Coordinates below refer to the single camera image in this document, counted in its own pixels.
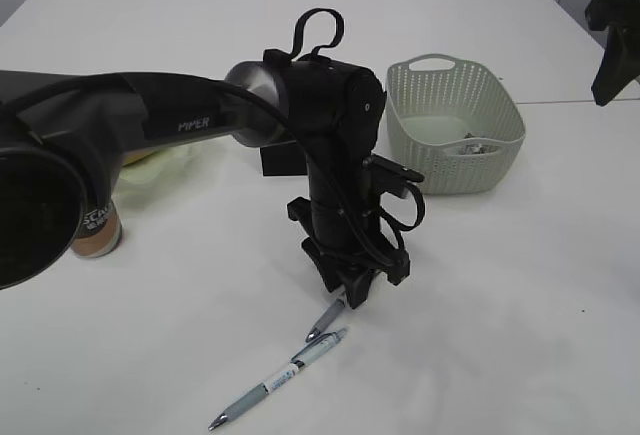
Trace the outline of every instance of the black circular housing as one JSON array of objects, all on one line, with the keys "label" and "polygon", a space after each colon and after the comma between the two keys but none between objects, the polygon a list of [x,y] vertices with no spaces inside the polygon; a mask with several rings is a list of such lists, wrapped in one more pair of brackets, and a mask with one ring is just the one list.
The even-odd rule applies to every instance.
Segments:
[{"label": "black circular housing", "polygon": [[73,241],[86,190],[63,158],[38,146],[0,148],[0,289],[42,272]]}]

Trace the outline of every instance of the black cable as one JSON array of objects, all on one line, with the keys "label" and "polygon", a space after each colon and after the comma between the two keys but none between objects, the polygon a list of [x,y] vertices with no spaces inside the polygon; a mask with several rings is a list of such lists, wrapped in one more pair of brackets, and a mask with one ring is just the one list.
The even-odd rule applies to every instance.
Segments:
[{"label": "black cable", "polygon": [[[327,170],[325,166],[318,163],[318,159],[314,156],[313,151],[310,149],[310,144],[301,133],[298,133],[298,130],[293,126],[293,124],[289,122],[289,119],[282,115],[282,113],[280,113],[280,111],[276,107],[265,101],[263,98],[245,90],[244,88],[220,80],[205,80],[207,80],[207,82],[209,82],[212,87],[221,89],[221,92],[235,95],[238,98],[257,105],[268,115],[272,116],[286,130],[288,130],[293,138],[296,139],[296,141],[305,151],[309,160],[318,168],[325,183],[338,199],[338,202],[343,209],[347,223],[351,227],[351,230],[353,231],[358,241],[362,244],[363,248],[380,264],[386,267],[392,267],[394,265],[393,261],[386,255],[384,255],[380,250],[378,250],[378,248],[369,239],[368,235],[361,225],[359,217],[355,214],[355,210],[351,206],[346,193],[344,193],[333,174],[329,170]],[[123,84],[127,87],[127,89],[132,90],[132,88],[123,77],[123,74],[120,73],[87,75],[62,80],[60,82],[46,85],[42,88],[39,88],[7,102],[6,104],[0,106],[0,115],[4,114],[5,116],[9,115],[16,117],[20,112],[23,112],[41,102],[44,102],[45,100],[74,90],[86,88],[121,88]]]}]

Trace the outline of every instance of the silver pen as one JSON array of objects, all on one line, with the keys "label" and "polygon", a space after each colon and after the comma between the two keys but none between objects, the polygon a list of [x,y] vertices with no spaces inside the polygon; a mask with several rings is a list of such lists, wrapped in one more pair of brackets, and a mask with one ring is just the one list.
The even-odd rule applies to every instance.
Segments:
[{"label": "silver pen", "polygon": [[336,318],[340,316],[344,308],[347,306],[347,301],[345,300],[346,292],[342,292],[338,298],[327,308],[327,310],[322,314],[322,316],[318,319],[316,323],[313,324],[305,342],[310,343],[320,335],[324,333],[324,331],[329,328]]},{"label": "silver pen", "polygon": [[308,367],[325,353],[335,347],[347,334],[347,329],[342,328],[337,332],[325,333],[315,339],[312,343],[304,347],[296,353],[289,363],[271,375],[262,383],[255,386],[238,401],[225,408],[218,417],[209,425],[209,431],[212,432],[227,422],[233,422],[244,412],[256,406],[259,402],[267,398],[275,390],[283,386],[296,374]]}]

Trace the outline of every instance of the robotic arm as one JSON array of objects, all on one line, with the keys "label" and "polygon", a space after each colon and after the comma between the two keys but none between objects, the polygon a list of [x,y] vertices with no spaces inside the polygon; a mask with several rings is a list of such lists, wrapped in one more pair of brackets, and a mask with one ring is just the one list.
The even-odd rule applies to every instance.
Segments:
[{"label": "robotic arm", "polygon": [[604,106],[640,76],[640,0],[591,0],[585,17],[590,30],[609,28],[602,65],[591,87],[596,103]]},{"label": "robotic arm", "polygon": [[[334,39],[294,60],[318,12],[335,18]],[[380,82],[367,68],[319,53],[343,33],[338,12],[310,10],[296,24],[291,53],[266,50],[225,81],[0,72],[0,288],[35,276],[67,250],[87,206],[109,202],[125,154],[227,134],[250,147],[295,141],[304,151],[310,200],[289,203],[288,215],[307,233],[302,248],[328,290],[343,285],[355,308],[378,271],[399,284],[409,275],[401,232],[424,217],[414,185],[423,177],[371,153],[386,98]],[[413,196],[413,225],[382,209],[385,192]]]}]

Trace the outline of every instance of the plastic basket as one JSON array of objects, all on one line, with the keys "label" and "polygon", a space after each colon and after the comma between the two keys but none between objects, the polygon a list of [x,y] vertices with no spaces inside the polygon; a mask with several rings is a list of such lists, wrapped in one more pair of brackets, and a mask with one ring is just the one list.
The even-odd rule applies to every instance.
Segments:
[{"label": "plastic basket", "polygon": [[[431,59],[453,66],[411,68]],[[387,92],[393,158],[425,176],[423,193],[494,188],[524,141],[518,108],[495,75],[479,63],[440,54],[397,63],[387,72]]]}]

